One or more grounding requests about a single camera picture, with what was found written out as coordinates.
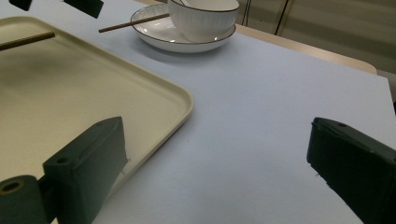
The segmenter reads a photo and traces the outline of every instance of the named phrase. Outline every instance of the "wooden chopstick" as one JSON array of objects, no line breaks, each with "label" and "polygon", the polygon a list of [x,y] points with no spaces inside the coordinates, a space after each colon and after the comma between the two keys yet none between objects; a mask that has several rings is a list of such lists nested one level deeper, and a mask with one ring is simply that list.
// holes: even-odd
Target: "wooden chopstick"
[{"label": "wooden chopstick", "polygon": [[7,43],[0,44],[0,50],[12,49],[22,45],[31,44],[40,40],[45,40],[53,37],[55,37],[55,33],[53,32],[47,32],[41,35],[32,35],[26,38],[17,39],[17,40],[9,41]]},{"label": "wooden chopstick", "polygon": [[110,27],[107,27],[107,28],[100,29],[99,33],[104,33],[104,32],[107,32],[107,31],[112,31],[112,30],[117,30],[117,29],[120,29],[120,28],[128,27],[128,26],[133,26],[133,25],[137,25],[137,24],[140,24],[140,23],[143,23],[143,22],[147,22],[147,21],[156,21],[156,20],[159,20],[159,19],[162,19],[162,18],[166,18],[166,17],[169,17],[169,13],[161,14],[161,15],[154,16],[154,17],[148,17],[148,18],[145,18],[145,19],[142,19],[142,20],[138,20],[138,21],[130,21],[130,22],[126,22],[126,23],[123,23],[123,24],[120,24],[120,25],[110,26]]}]

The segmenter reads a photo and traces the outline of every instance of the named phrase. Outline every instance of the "table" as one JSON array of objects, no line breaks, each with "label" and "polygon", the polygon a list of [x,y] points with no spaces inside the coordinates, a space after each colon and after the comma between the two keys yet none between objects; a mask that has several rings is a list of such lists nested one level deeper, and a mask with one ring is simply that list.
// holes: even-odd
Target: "table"
[{"label": "table", "polygon": [[155,49],[133,29],[98,34],[143,6],[105,1],[95,20],[58,1],[35,0],[29,12],[0,3],[0,18],[38,17],[194,97],[190,119],[93,223],[361,223],[305,156],[314,117],[396,148],[385,78],[242,34],[199,54]]}]

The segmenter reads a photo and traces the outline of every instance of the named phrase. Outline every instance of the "chopstick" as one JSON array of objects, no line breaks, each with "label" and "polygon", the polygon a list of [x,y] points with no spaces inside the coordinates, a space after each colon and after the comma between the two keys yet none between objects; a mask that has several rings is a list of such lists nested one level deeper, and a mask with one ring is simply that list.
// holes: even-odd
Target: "chopstick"
[{"label": "chopstick", "polygon": [[161,15],[154,16],[154,17],[148,17],[148,18],[145,18],[145,19],[142,19],[142,20],[138,20],[138,21],[130,21],[130,22],[126,22],[126,23],[123,23],[123,24],[120,24],[120,25],[110,26],[110,27],[107,27],[107,28],[100,29],[99,33],[104,33],[104,32],[107,32],[107,31],[112,31],[112,30],[117,30],[117,29],[120,29],[120,28],[128,27],[128,26],[133,26],[133,25],[137,25],[137,24],[140,24],[140,23],[143,23],[143,22],[147,22],[147,21],[156,21],[156,20],[159,20],[159,19],[162,19],[162,18],[166,18],[166,17],[169,17],[169,13],[161,14]]},{"label": "chopstick", "polygon": [[0,44],[0,50],[4,50],[4,49],[12,49],[12,48],[16,48],[22,45],[27,45],[27,44],[31,44],[40,40],[45,40],[45,39],[49,39],[49,38],[53,38],[55,37],[55,33],[53,32],[47,32],[41,35],[32,35],[26,38],[22,38],[22,39],[18,39],[18,40],[13,40],[13,41],[9,41],[7,43],[3,43]]}]

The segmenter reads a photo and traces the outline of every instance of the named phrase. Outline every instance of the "wooden stick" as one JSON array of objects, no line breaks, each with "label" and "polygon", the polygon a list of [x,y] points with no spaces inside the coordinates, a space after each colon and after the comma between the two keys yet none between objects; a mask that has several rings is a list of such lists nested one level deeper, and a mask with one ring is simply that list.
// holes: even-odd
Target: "wooden stick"
[{"label": "wooden stick", "polygon": [[22,39],[18,39],[18,40],[13,40],[13,41],[9,41],[7,43],[4,44],[0,44],[0,50],[4,50],[4,49],[12,49],[12,48],[16,48],[22,45],[27,45],[27,44],[31,44],[40,40],[45,40],[45,39],[49,39],[49,38],[53,38],[55,37],[55,33],[53,32],[47,32],[41,35],[33,35],[33,36],[29,36],[26,38],[22,38]]},{"label": "wooden stick", "polygon": [[154,16],[154,17],[148,17],[148,18],[145,18],[145,19],[142,19],[142,20],[138,20],[138,21],[130,21],[130,22],[126,22],[126,23],[123,23],[123,24],[120,24],[120,25],[110,26],[110,27],[107,27],[107,28],[104,28],[104,29],[100,29],[99,33],[104,33],[104,32],[107,32],[107,31],[112,31],[112,30],[117,30],[117,29],[120,29],[120,28],[128,27],[128,26],[133,26],[133,25],[137,25],[137,24],[140,24],[140,23],[143,23],[143,22],[147,22],[147,21],[156,21],[156,20],[159,20],[159,19],[162,19],[162,18],[166,18],[166,17],[169,17],[169,13],[161,14],[161,15]]}]

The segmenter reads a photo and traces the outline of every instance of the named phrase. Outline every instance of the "bowl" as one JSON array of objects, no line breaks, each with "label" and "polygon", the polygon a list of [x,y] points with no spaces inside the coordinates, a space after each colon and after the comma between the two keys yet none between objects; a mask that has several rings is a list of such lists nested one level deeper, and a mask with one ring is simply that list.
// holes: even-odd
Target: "bowl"
[{"label": "bowl", "polygon": [[223,35],[235,24],[236,0],[168,0],[175,27],[191,42],[205,42]]}]

